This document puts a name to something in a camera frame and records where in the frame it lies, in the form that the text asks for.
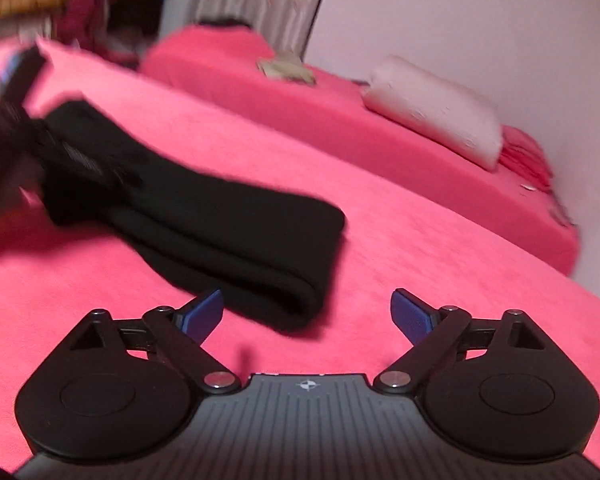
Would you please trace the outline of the black pants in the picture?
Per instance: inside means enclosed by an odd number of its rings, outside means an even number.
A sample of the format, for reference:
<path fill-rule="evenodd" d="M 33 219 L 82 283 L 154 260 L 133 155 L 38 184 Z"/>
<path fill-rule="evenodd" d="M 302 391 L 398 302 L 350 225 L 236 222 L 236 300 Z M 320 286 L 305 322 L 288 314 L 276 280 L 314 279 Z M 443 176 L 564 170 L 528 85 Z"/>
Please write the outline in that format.
<path fill-rule="evenodd" d="M 96 223 L 186 292 L 291 332 L 323 313 L 346 217 L 310 196 L 201 174 L 84 100 L 32 124 L 41 198 L 58 226 Z"/>

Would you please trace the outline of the white pink pillow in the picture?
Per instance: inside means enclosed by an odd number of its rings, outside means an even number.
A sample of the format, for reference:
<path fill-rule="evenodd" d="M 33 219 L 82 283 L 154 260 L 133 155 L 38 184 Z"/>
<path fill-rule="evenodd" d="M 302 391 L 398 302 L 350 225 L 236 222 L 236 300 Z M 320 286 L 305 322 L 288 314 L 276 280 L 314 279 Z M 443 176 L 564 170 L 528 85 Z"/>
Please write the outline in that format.
<path fill-rule="evenodd" d="M 370 73 L 362 100 L 486 171 L 498 166 L 504 145 L 498 110 L 474 90 L 390 55 Z"/>

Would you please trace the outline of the dark garment on far bed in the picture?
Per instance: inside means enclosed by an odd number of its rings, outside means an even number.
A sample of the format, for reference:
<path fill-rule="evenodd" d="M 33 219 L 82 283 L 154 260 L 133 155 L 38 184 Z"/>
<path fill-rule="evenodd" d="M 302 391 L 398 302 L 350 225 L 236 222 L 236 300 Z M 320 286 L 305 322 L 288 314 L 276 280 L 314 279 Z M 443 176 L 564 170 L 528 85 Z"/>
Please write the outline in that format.
<path fill-rule="evenodd" d="M 252 25 L 242 18 L 205 18 L 198 21 L 197 25 L 216 28 L 245 27 L 246 29 L 252 29 Z"/>

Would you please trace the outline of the near pink bed cover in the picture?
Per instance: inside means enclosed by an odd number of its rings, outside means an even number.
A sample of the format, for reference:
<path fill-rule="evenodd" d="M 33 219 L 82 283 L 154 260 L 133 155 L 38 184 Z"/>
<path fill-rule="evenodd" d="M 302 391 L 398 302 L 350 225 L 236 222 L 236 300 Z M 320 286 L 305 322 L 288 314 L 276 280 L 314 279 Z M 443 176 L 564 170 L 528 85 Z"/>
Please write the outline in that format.
<path fill-rule="evenodd" d="M 526 311 L 600 394 L 600 299 L 543 261 L 274 130 L 83 52 L 51 43 L 44 49 L 50 62 L 30 96 L 32 113 L 79 96 L 184 165 L 316 196 L 346 214 L 332 296 L 314 326 L 286 337 L 227 313 L 207 339 L 212 356 L 238 374 L 377 374 L 408 347 L 389 314 L 392 292 L 403 287 L 477 318 Z M 29 455 L 14 417 L 19 388 L 85 313 L 137 318 L 187 300 L 121 240 L 101 230 L 57 229 L 41 208 L 20 216 L 0 251 L 0 466 L 14 469 Z M 600 465 L 600 421 L 586 454 Z"/>

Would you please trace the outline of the far pink bed cover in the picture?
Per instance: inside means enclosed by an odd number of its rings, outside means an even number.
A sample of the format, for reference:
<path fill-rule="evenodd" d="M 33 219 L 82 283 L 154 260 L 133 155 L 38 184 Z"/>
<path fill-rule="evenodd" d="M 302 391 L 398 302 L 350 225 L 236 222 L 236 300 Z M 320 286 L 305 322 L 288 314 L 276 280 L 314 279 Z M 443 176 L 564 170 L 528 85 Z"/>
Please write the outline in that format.
<path fill-rule="evenodd" d="M 273 56 L 245 27 L 195 25 L 151 47 L 140 72 L 401 185 L 572 273 L 579 235 L 553 192 L 499 162 L 486 171 L 372 112 L 353 81 L 322 70 L 312 86 L 268 79 L 257 62 Z"/>

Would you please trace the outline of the olive green cloth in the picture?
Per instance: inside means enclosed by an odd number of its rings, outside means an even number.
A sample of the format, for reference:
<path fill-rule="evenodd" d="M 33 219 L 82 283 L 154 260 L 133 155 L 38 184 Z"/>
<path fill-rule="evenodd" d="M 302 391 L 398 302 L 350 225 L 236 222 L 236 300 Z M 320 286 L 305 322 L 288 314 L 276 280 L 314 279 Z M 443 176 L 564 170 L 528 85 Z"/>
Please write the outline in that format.
<path fill-rule="evenodd" d="M 316 83 L 314 73 L 305 66 L 294 52 L 280 51 L 272 58 L 260 58 L 258 69 L 268 79 L 296 82 L 297 84 Z"/>

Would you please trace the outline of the folded red blanket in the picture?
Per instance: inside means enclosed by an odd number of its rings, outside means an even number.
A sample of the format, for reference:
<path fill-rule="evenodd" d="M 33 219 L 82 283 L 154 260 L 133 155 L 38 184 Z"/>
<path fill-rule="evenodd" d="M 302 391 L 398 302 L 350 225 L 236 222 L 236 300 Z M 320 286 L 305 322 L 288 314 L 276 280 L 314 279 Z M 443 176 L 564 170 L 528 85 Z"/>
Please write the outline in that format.
<path fill-rule="evenodd" d="M 541 145 L 524 131 L 504 126 L 498 162 L 544 193 L 553 191 L 553 170 Z"/>

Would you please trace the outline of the pink bed cover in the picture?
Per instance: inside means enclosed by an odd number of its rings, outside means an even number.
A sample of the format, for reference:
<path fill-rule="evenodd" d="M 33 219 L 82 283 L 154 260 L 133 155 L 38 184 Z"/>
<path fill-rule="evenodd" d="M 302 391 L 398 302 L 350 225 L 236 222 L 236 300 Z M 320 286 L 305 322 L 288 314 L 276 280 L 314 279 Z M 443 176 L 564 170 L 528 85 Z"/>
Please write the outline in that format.
<path fill-rule="evenodd" d="M 572 273 L 579 235 L 553 192 L 499 162 L 486 171 L 372 112 L 353 81 L 322 70 L 312 86 L 268 79 L 257 62 L 273 56 L 245 27 L 195 25 L 151 47 L 140 72 L 401 185 Z"/>
<path fill-rule="evenodd" d="M 212 356 L 238 374 L 377 374 L 408 347 L 389 314 L 392 292 L 403 287 L 477 318 L 526 311 L 600 394 L 600 299 L 543 261 L 274 130 L 83 52 L 51 43 L 44 49 L 50 62 L 30 96 L 32 113 L 79 96 L 184 165 L 316 196 L 346 214 L 332 296 L 314 326 L 286 337 L 227 313 L 207 339 Z M 187 300 L 121 240 L 101 230 L 57 229 L 41 208 L 20 216 L 0 251 L 0 466 L 14 469 L 29 455 L 14 417 L 19 388 L 85 313 L 137 318 Z M 600 421 L 586 454 L 600 465 Z"/>

